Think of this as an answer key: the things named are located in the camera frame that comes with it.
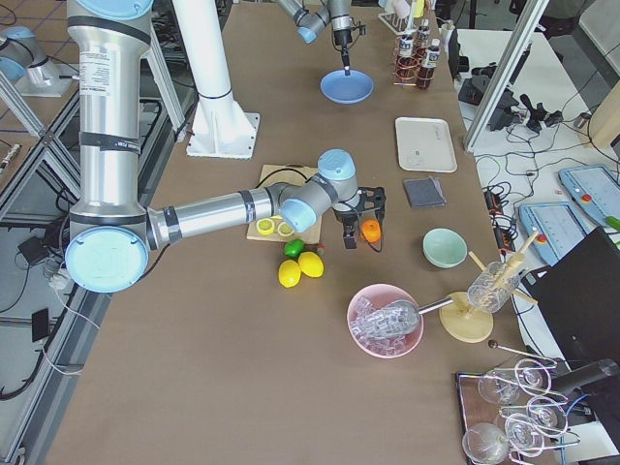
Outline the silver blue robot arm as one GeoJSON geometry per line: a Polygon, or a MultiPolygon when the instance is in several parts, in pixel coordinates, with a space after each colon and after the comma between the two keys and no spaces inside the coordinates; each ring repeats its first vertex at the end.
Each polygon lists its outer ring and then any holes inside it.
{"type": "Polygon", "coordinates": [[[306,44],[314,42],[330,26],[332,46],[340,53],[344,74],[351,74],[350,48],[356,41],[353,34],[357,31],[359,36],[365,35],[366,26],[351,17],[350,1],[322,1],[315,12],[310,12],[302,1],[279,0],[277,4],[294,22],[297,34],[306,44]]]}
{"type": "MultiPolygon", "coordinates": [[[[275,215],[296,232],[328,210],[361,211],[351,155],[330,149],[300,186],[266,187],[161,209],[138,199],[140,61],[154,42],[148,1],[71,1],[68,31],[79,48],[80,196],[69,213],[65,263],[95,293],[116,293],[144,277],[151,251],[200,233],[275,215]]],[[[173,5],[198,93],[188,152],[248,159],[260,118],[233,97],[216,6],[173,5]]]]}

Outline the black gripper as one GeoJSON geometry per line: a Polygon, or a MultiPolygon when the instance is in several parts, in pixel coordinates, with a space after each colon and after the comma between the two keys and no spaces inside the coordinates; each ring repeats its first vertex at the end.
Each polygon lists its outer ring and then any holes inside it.
{"type": "Polygon", "coordinates": [[[333,206],[336,219],[343,225],[343,242],[347,250],[357,248],[356,232],[363,213],[374,213],[379,224],[383,224],[386,199],[384,187],[359,187],[350,199],[333,206]]]}
{"type": "Polygon", "coordinates": [[[358,24],[354,25],[352,28],[332,32],[332,44],[333,47],[341,53],[343,70],[346,77],[351,74],[351,62],[348,50],[356,43],[360,36],[365,34],[365,24],[358,24]]]}

